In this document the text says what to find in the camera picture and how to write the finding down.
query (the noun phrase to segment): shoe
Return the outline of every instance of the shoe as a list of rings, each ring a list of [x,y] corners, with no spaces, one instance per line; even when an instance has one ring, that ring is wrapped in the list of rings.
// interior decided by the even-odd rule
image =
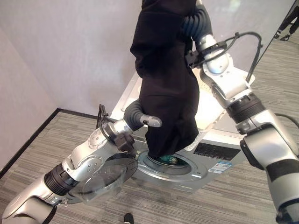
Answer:
[[[278,39],[280,34],[281,34],[281,32],[277,31],[276,34],[274,35],[274,39]]]
[[[123,219],[125,224],[134,224],[133,215],[131,213],[127,213]]]
[[[290,36],[289,34],[285,35],[284,37],[280,38],[281,41],[288,41],[290,39]]]

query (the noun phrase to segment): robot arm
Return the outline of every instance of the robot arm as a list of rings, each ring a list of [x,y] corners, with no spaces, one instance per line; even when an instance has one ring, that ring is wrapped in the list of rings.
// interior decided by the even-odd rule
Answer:
[[[199,20],[209,22],[203,9]],[[190,27],[190,18],[184,27]],[[265,170],[270,193],[278,211],[278,223],[299,222],[298,146],[274,113],[266,109],[248,83],[238,74],[232,57],[213,35],[198,36],[198,30],[184,29],[196,43],[197,51],[186,60],[190,67],[200,67],[200,78],[210,86],[214,97],[246,136],[241,148],[252,166]]]
[[[162,122],[141,113],[138,101],[125,111],[124,119],[113,123],[104,117],[87,141],[10,202],[3,213],[2,223],[47,224],[55,215],[58,204],[81,202],[69,192],[100,170],[109,157],[117,153],[134,154],[134,139],[130,134],[144,124],[159,127]]]

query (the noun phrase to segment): black cloth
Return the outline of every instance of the black cloth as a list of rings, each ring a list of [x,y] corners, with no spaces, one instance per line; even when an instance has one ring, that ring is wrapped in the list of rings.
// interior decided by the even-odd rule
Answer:
[[[285,28],[287,28],[287,26],[295,19],[296,21],[294,22],[294,24],[292,24],[292,26],[290,27],[290,34],[295,33],[296,29],[299,26],[299,7],[296,6],[294,8],[294,10],[291,12],[291,14],[286,17],[286,19],[283,21],[283,23],[280,25],[279,30],[284,30]]]
[[[196,0],[144,0],[131,52],[142,77],[140,102],[145,114],[162,120],[149,127],[149,156],[173,154],[191,144],[198,134],[195,114],[199,86],[187,68],[185,54],[190,38],[180,33],[184,17],[191,15]]]

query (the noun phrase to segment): washing machine door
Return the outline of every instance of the washing machine door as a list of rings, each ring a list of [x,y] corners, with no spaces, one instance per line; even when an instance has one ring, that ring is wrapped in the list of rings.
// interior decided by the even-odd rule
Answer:
[[[121,191],[124,182],[135,173],[137,167],[138,162],[133,155],[120,153],[111,156],[98,172],[69,192],[68,203],[97,205],[114,197]]]

